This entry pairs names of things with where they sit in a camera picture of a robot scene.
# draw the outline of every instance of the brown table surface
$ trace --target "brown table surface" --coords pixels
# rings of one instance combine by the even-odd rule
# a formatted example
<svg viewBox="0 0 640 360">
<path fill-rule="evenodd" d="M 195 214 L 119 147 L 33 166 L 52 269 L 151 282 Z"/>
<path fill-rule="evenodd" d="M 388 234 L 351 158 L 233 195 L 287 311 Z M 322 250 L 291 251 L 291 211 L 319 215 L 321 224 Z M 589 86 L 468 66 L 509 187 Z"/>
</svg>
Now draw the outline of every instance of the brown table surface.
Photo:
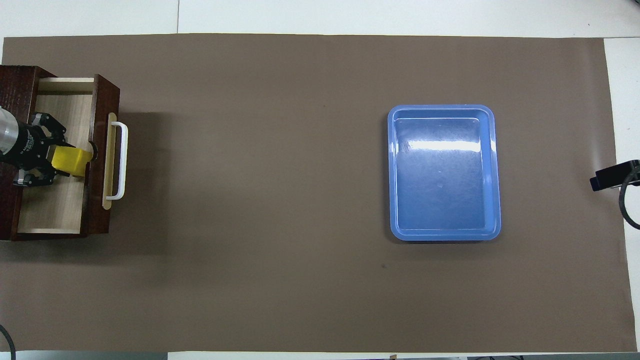
<svg viewBox="0 0 640 360">
<path fill-rule="evenodd" d="M 635 351 L 602 39 L 7 38 L 4 64 L 121 90 L 111 232 L 0 243 L 22 349 Z M 489 106 L 502 233 L 389 231 L 386 117 Z"/>
</svg>

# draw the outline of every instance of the dark brown wooden cabinet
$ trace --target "dark brown wooden cabinet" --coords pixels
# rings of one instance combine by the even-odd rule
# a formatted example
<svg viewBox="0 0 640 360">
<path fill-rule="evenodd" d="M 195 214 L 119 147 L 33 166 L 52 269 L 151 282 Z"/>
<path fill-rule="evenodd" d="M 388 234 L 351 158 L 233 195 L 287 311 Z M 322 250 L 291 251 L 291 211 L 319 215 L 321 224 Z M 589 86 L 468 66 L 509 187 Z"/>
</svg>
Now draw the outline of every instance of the dark brown wooden cabinet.
<svg viewBox="0 0 640 360">
<path fill-rule="evenodd" d="M 0 66 L 0 106 L 20 122 L 53 115 L 67 142 L 93 153 L 84 177 L 57 176 L 53 185 L 13 184 L 17 169 L 0 164 L 0 240 L 80 238 L 108 233 L 120 89 L 100 75 L 57 78 L 36 66 Z"/>
</svg>

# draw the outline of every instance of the drawer handle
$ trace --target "drawer handle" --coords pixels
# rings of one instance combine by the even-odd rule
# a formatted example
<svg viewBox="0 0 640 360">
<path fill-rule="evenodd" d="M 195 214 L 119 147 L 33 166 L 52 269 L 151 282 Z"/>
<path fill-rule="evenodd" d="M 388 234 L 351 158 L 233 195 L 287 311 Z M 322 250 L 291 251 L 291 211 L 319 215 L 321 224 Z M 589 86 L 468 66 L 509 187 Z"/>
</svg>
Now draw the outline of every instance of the drawer handle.
<svg viewBox="0 0 640 360">
<path fill-rule="evenodd" d="M 119 122 L 112 121 L 111 125 L 120 128 L 120 171 L 118 171 L 118 192 L 115 195 L 107 196 L 107 200 L 120 200 L 124 195 L 124 187 L 127 182 L 127 146 L 129 144 L 129 128 Z"/>
</svg>

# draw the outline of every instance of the blue tray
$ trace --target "blue tray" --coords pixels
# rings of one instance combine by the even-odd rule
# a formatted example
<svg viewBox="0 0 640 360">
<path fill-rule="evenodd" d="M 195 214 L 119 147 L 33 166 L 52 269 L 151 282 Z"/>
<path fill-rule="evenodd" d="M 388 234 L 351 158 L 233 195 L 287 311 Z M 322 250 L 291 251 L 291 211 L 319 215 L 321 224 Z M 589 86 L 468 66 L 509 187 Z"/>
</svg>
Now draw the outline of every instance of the blue tray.
<svg viewBox="0 0 640 360">
<path fill-rule="evenodd" d="M 400 105 L 388 116 L 391 231 L 405 241 L 500 232 L 495 120 L 483 105 Z"/>
</svg>

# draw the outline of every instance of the yellow object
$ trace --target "yellow object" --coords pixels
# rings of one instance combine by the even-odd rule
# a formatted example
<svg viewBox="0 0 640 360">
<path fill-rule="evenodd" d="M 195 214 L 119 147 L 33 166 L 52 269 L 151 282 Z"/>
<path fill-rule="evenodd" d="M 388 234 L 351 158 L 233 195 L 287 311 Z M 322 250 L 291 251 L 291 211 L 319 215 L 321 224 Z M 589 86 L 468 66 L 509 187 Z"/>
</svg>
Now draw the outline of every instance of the yellow object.
<svg viewBox="0 0 640 360">
<path fill-rule="evenodd" d="M 56 170 L 68 172 L 73 176 L 84 176 L 86 164 L 93 155 L 77 147 L 57 146 L 53 153 L 51 165 Z"/>
</svg>

